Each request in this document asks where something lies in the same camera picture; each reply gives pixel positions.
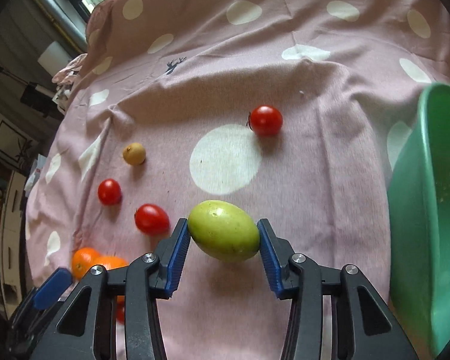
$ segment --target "bed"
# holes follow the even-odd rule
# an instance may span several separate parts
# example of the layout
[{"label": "bed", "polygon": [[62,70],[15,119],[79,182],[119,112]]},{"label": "bed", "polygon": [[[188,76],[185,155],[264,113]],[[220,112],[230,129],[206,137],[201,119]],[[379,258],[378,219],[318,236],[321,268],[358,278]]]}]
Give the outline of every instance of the bed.
[{"label": "bed", "polygon": [[[174,224],[221,199],[268,218],[321,265],[356,264],[388,299],[386,188],[420,92],[450,84],[439,0],[105,0],[87,40],[28,200],[36,285],[81,247],[129,262],[152,251],[158,239],[133,219],[144,203]],[[283,114],[276,137],[246,126],[261,104]],[[142,167],[121,158],[132,142],[147,150]],[[121,185],[118,206],[96,197],[107,178]],[[170,359],[280,357],[289,304],[269,291],[258,256],[225,264],[191,244],[178,292],[158,307]],[[329,303],[325,314],[326,359]]]}]

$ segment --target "deer print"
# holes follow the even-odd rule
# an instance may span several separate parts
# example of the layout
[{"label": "deer print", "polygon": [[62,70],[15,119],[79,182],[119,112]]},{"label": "deer print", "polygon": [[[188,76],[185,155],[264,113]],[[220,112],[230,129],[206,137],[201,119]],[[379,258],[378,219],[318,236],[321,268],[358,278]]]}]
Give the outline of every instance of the deer print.
[{"label": "deer print", "polygon": [[187,57],[180,58],[178,62],[175,62],[176,59],[174,59],[172,62],[168,62],[167,63],[168,69],[166,70],[167,75],[172,74],[172,72],[175,70],[176,66],[178,64],[181,64],[183,61],[185,61],[186,58]]}]

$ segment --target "green fruit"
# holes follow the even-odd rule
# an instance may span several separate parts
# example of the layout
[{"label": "green fruit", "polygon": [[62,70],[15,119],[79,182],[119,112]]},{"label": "green fruit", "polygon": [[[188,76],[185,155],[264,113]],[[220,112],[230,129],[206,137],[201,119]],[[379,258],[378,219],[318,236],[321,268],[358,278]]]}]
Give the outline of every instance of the green fruit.
[{"label": "green fruit", "polygon": [[205,253],[226,262],[248,260],[260,247],[260,234],[253,219],[221,200],[196,205],[188,216],[188,232]]}]

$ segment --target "green bowl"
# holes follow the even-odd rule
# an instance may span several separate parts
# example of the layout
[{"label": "green bowl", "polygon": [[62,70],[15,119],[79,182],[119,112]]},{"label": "green bowl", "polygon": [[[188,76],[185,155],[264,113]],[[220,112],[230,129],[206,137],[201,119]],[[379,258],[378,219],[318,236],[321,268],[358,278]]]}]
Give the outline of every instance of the green bowl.
[{"label": "green bowl", "polygon": [[450,340],[450,86],[433,84],[388,189],[391,300],[415,345]]}]

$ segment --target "red cherry tomato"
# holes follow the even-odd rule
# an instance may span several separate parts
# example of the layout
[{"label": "red cherry tomato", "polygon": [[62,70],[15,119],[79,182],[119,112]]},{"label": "red cherry tomato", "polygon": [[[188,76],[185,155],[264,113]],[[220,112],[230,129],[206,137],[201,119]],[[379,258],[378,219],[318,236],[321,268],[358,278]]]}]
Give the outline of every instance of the red cherry tomato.
[{"label": "red cherry tomato", "polygon": [[169,230],[170,220],[167,213],[155,204],[144,204],[135,212],[135,224],[138,230],[150,236]]},{"label": "red cherry tomato", "polygon": [[98,198],[105,206],[119,203],[122,198],[120,184],[112,178],[103,180],[98,186]]},{"label": "red cherry tomato", "polygon": [[257,135],[277,134],[282,128],[283,121],[280,111],[270,105],[261,105],[248,116],[248,125]]},{"label": "red cherry tomato", "polygon": [[116,305],[116,320],[125,325],[125,304]]}]

